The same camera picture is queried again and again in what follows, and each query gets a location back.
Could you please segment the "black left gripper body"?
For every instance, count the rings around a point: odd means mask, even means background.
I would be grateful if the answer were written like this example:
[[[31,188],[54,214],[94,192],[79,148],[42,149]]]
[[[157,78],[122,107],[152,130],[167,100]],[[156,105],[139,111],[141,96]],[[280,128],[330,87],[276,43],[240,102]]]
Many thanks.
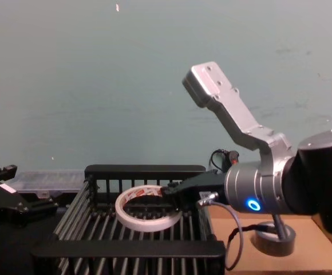
[[[17,190],[0,182],[0,222],[18,222],[30,210],[30,204]]]

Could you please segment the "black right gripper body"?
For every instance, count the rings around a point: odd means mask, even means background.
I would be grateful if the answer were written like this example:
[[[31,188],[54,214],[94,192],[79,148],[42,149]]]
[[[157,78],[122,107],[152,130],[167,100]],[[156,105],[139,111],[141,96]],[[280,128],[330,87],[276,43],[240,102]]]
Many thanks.
[[[226,173],[211,170],[198,176],[186,179],[179,184],[179,209],[190,211],[196,208],[201,199],[200,192],[217,193],[217,201],[227,204],[225,195]]]

